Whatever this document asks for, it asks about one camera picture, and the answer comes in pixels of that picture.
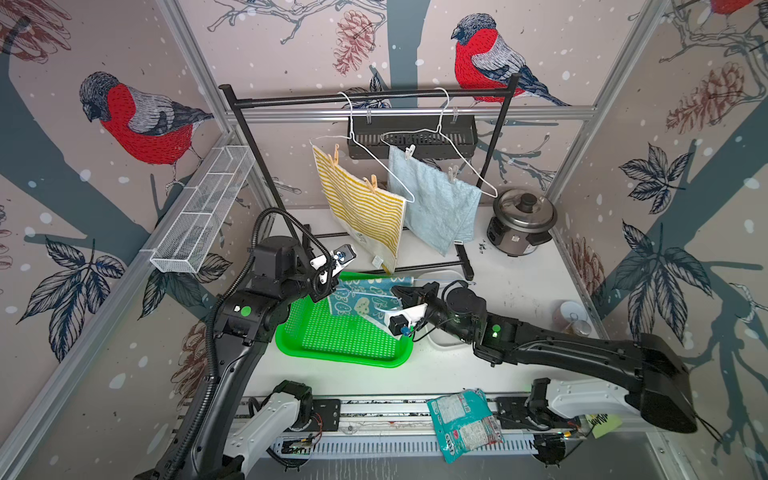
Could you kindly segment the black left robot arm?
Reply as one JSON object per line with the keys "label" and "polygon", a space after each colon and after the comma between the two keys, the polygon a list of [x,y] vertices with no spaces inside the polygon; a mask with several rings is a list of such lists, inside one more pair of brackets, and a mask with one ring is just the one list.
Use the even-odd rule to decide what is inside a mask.
{"label": "black left robot arm", "polygon": [[350,246],[330,252],[283,209],[259,214],[245,266],[205,321],[207,374],[165,454],[140,478],[244,479],[285,430],[311,422],[311,388],[283,381],[245,426],[232,428],[245,388],[291,306],[328,297],[354,257]]}

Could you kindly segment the teal patterned towel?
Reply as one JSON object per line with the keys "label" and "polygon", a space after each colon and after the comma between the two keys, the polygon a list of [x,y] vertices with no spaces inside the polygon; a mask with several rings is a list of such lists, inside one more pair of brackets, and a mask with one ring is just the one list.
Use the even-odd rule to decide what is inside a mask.
{"label": "teal patterned towel", "polygon": [[370,322],[385,323],[386,313],[399,310],[401,301],[392,293],[395,286],[410,287],[413,277],[375,277],[340,280],[328,297],[333,316],[359,316]]}

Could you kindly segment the yellow striped towel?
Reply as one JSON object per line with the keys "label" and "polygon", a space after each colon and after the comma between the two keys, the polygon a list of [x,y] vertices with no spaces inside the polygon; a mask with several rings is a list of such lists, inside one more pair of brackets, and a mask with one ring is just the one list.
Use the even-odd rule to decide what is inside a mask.
{"label": "yellow striped towel", "polygon": [[372,256],[376,268],[392,273],[397,268],[406,201],[378,187],[372,193],[364,182],[318,147],[312,148],[322,191],[345,231]]}

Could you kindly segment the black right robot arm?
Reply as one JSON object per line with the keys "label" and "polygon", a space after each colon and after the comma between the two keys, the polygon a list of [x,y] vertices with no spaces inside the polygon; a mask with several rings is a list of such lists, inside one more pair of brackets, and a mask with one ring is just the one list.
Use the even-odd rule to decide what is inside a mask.
{"label": "black right robot arm", "polygon": [[600,340],[554,332],[488,312],[485,300],[465,285],[445,296],[436,282],[391,292],[402,305],[388,316],[395,335],[431,324],[491,365],[543,365],[579,374],[577,380],[535,379],[523,410],[511,417],[515,428],[543,431],[583,415],[613,414],[675,433],[698,429],[689,370],[659,336]]}

